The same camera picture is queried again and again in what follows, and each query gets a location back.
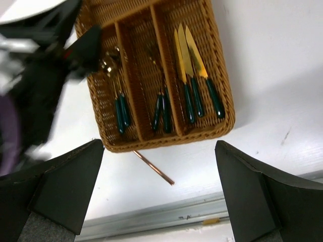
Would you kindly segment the gold knife green handle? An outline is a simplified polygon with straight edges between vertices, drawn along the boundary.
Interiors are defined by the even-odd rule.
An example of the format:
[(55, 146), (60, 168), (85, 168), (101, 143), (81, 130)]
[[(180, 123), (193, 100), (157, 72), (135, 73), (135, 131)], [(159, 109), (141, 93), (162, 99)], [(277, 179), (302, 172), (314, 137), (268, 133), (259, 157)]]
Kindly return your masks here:
[(197, 82), (197, 79), (195, 77), (195, 73), (193, 70), (191, 55), (190, 55), (190, 51), (188, 48), (188, 43), (186, 40), (186, 36), (184, 33), (184, 27), (183, 27), (182, 23), (180, 23), (179, 27), (178, 27), (178, 37), (179, 37), (179, 44), (180, 44), (180, 48), (181, 48), (182, 58), (184, 61), (185, 73), (190, 77), (190, 83), (191, 83), (191, 88), (193, 91), (193, 98), (195, 101), (197, 116), (204, 117), (205, 112), (204, 112), (204, 108), (202, 105), (202, 100), (201, 100), (200, 91), (199, 91), (199, 85), (198, 85), (198, 82)]
[(184, 87), (186, 114), (187, 114), (189, 123), (193, 124), (195, 123), (196, 118), (194, 113), (190, 87), (187, 83), (187, 77), (185, 73), (184, 61), (182, 57), (177, 29), (174, 30), (174, 43), (175, 43), (175, 58), (176, 58), (176, 65), (177, 65), (177, 73), (178, 73), (179, 80), (183, 83), (183, 87)]
[(198, 72), (198, 75), (205, 79), (205, 82), (206, 82), (206, 85), (208, 88), (208, 92), (211, 97), (212, 104), (213, 104), (215, 113), (217, 115), (217, 118), (223, 119), (225, 117), (224, 105), (219, 97), (219, 94), (216, 90), (216, 87), (213, 83), (212, 78), (207, 73), (206, 67), (205, 67), (202, 57), (199, 53), (196, 42), (195, 42), (193, 35), (187, 25), (185, 27), (185, 37), (186, 37), (189, 51), (192, 54), (192, 58), (193, 58), (196, 70)]

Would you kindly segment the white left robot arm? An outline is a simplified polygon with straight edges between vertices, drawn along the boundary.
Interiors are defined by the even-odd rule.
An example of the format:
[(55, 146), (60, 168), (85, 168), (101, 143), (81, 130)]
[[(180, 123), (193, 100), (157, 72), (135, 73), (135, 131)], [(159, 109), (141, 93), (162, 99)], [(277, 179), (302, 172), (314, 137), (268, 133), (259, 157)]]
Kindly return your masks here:
[(1, 71), (14, 85), (1, 90), (18, 114), (18, 152), (48, 142), (65, 83), (82, 81), (99, 69), (99, 25), (66, 46), (82, 7), (81, 1), (16, 1), (13, 15), (1, 21), (1, 50), (7, 53)]

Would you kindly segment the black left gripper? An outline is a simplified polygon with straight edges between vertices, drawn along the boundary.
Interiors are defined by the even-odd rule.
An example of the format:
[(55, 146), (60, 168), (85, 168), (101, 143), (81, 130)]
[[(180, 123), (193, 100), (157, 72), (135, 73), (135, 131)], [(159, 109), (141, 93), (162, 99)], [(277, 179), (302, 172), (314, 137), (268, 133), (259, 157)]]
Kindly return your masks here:
[(38, 45), (31, 53), (9, 53), (24, 66), (21, 80), (9, 91), (19, 117), (21, 152), (47, 142), (67, 77), (86, 78), (99, 69), (99, 25), (65, 48), (81, 5), (81, 1), (64, 1), (35, 16), (1, 24), (5, 38), (30, 39)]

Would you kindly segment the gold fork green handle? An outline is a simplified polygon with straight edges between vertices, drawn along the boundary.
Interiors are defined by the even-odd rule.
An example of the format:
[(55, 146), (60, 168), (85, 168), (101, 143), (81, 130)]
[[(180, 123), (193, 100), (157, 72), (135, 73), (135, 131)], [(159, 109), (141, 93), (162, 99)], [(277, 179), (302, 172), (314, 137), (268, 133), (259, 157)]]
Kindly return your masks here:
[(151, 123), (152, 130), (155, 132), (158, 129), (159, 117), (162, 110), (163, 80), (165, 76), (158, 45), (155, 43), (149, 43), (146, 45), (146, 51), (149, 59), (159, 71), (160, 87), (157, 93), (154, 115)]
[(162, 119), (163, 119), (163, 124), (164, 124), (164, 132), (166, 134), (171, 133), (172, 128), (171, 128), (171, 114), (170, 114), (170, 108), (169, 108), (169, 99), (167, 95), (167, 87), (166, 87), (166, 78), (164, 77), (163, 80), (163, 95), (162, 95)]

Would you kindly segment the copper chopstick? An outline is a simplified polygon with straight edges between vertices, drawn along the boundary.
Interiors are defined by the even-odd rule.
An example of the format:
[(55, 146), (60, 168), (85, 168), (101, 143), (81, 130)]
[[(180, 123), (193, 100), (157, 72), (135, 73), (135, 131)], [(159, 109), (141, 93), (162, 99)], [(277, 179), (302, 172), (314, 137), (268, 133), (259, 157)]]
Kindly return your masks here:
[(160, 169), (158, 169), (154, 164), (152, 164), (147, 158), (145, 158), (141, 153), (134, 150), (133, 153), (139, 157), (143, 162), (145, 162), (151, 169), (153, 169), (159, 176), (161, 176), (167, 183), (169, 183), (171, 186), (175, 184), (175, 182), (169, 178), (164, 172), (162, 172)]

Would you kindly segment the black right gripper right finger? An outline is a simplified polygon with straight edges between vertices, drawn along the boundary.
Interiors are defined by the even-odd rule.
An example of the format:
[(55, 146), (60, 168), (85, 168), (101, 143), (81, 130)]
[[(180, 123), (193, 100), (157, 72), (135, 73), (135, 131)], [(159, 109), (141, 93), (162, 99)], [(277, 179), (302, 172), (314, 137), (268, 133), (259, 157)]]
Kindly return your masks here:
[(217, 141), (215, 155), (235, 241), (322, 241), (322, 183)]

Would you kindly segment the brown wicker cutlery tray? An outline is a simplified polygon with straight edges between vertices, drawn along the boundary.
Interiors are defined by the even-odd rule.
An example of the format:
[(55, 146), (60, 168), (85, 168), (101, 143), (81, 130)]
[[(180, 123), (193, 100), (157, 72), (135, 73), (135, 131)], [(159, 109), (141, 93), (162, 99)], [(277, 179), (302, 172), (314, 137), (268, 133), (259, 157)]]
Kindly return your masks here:
[(235, 124), (210, 1), (83, 1), (76, 33), (100, 27), (88, 77), (99, 134), (114, 153), (214, 139)]

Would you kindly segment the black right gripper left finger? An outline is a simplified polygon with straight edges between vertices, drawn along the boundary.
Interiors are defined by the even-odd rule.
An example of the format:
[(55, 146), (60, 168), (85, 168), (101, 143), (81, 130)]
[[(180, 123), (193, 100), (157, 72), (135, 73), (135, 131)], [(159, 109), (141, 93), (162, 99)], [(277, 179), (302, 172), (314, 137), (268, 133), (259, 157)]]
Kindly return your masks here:
[(1, 241), (74, 241), (85, 220), (103, 152), (102, 141), (95, 139), (1, 176)]

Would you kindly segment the gold spoon green handle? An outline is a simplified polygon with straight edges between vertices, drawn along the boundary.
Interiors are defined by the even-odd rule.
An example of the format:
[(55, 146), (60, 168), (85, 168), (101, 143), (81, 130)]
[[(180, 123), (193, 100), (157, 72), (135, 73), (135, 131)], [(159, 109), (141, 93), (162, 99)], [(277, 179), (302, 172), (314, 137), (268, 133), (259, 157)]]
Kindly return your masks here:
[(115, 79), (117, 77), (117, 64), (115, 60), (111, 56), (106, 56), (101, 60), (101, 68), (103, 70), (103, 73), (109, 78), (109, 81), (112, 86), (112, 90), (114, 93), (114, 104), (116, 109), (116, 119), (117, 119), (117, 128), (118, 132), (120, 134), (123, 134), (125, 132), (124, 123), (123, 123), (123, 117), (121, 112), (121, 107), (119, 103), (119, 96), (117, 93), (117, 88), (115, 84)]
[(126, 101), (126, 95), (123, 90), (123, 65), (121, 60), (121, 53), (118, 46), (106, 52), (108, 59), (112, 62), (113, 66), (108, 68), (111, 77), (116, 78), (118, 87), (118, 101), (120, 103), (122, 120), (124, 127), (128, 128), (131, 124), (129, 109)]

